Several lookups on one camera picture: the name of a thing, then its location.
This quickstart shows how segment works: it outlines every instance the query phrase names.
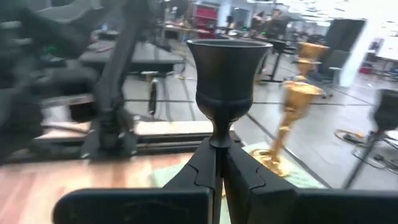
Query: gray floor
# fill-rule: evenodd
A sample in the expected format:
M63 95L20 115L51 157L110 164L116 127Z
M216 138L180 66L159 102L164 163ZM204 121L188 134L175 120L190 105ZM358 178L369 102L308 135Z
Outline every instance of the gray floor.
M167 96L160 94L161 100L169 98L170 103L160 102L156 117L174 121L206 120L195 103L196 70L191 56L190 65L185 72L186 80L169 77L166 80ZM284 57L280 63L277 79L291 77L296 68ZM354 86L348 90L332 90L334 97L329 100L316 99L311 106L308 116L294 126L285 146L290 154L296 155L296 161L304 167L314 171L329 186L340 188L357 159L351 155L353 145L340 141L334 136L336 129L346 129L366 134L372 129L368 114L378 88L396 88L397 85L379 80L372 76L358 75ZM147 115L148 87L143 80L129 77L124 86L126 98L131 101L127 108L131 112ZM249 144L260 141L271 142L281 120L279 110L282 102L282 90L278 84L266 84L255 87L253 104L247 116L235 123L235 129L241 138ZM398 152L379 145L377 151L398 157ZM397 190L398 175L387 169L376 169L369 165L360 175L355 189Z

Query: desk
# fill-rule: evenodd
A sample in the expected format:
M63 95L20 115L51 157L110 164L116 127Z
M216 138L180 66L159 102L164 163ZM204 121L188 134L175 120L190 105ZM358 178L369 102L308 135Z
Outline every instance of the desk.
M98 49L112 47L113 41L102 40L89 46L89 50L80 56L83 65L92 67L102 73L105 63L109 60L112 50L95 52ZM148 43L138 43L131 59L131 72L157 71L167 73L173 71L175 64L183 64L184 59Z
M73 124L87 129L88 123ZM212 132L209 121L139 123L141 134ZM50 131L42 138L70 138L67 131ZM0 167L0 223L51 224L56 201L82 188L153 187L153 170L186 163L192 153L139 156L124 162L87 161L18 164Z

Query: gold base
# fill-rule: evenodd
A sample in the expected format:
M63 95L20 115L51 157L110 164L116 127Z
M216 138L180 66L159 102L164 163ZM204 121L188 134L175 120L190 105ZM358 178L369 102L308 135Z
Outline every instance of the gold base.
M290 162L283 157L274 156L265 149L255 149L250 155L279 177L287 177L290 174Z

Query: workbench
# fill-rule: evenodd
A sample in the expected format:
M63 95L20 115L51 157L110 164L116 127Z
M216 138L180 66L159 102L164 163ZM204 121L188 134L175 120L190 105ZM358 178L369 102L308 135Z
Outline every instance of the workbench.
M105 63L109 60L114 46L111 40L101 40L89 46L88 50L79 58L87 67L102 73ZM184 59L178 55L160 49L153 44L140 42L137 44L131 59L130 72L155 71L160 73L172 72L174 65L183 64Z

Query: black metal frame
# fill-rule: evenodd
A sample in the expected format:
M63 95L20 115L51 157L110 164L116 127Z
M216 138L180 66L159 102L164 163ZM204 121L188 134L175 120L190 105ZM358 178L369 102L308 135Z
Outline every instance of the black metal frame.
M230 132L234 136L235 142L241 142L234 131ZM195 152L202 140L210 136L211 133L142 135L137 138L137 147L131 156ZM29 149L36 152L41 150L42 154L39 152L16 152L11 157L0 161L0 164L88 159L85 152L81 150L84 142L85 138L34 139Z

